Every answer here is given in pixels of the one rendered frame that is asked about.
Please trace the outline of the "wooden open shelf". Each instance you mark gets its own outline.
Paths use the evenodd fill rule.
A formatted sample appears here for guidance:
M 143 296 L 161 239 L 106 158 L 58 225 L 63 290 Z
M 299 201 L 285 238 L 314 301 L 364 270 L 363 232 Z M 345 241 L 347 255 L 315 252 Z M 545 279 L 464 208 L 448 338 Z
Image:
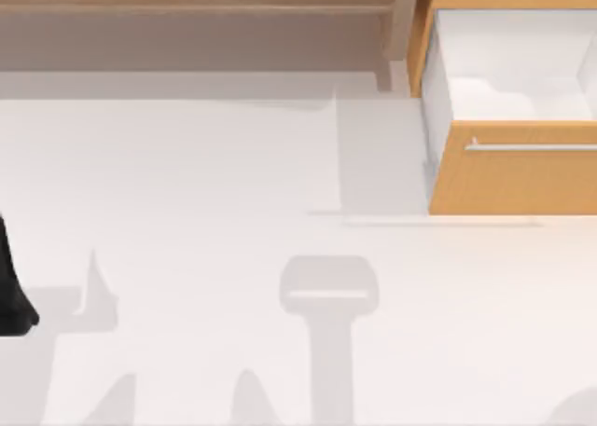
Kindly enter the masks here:
M 365 73 L 407 52 L 416 0 L 0 0 L 0 71 Z

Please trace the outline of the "pale wooden drawer front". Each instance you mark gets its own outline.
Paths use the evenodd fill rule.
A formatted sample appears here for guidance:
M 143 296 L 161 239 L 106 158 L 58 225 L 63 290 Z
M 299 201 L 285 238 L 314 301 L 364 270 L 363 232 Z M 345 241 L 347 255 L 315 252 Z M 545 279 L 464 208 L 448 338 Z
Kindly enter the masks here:
M 596 120 L 450 125 L 433 215 L 597 215 L 597 152 L 464 151 L 485 144 L 597 144 Z

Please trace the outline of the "pulled-out white drawer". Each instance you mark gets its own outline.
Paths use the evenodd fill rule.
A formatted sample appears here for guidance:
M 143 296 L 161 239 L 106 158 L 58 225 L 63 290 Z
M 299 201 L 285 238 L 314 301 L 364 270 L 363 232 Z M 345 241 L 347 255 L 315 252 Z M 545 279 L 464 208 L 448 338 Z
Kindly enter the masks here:
M 430 204 L 455 120 L 597 121 L 597 9 L 440 10 L 421 93 Z

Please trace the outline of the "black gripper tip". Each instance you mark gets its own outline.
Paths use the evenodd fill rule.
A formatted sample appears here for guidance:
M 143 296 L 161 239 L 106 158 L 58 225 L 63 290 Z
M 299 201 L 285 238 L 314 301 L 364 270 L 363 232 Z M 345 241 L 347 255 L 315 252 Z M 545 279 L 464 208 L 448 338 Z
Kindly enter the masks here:
M 40 316 L 22 290 L 0 215 L 0 337 L 22 337 L 38 326 Z

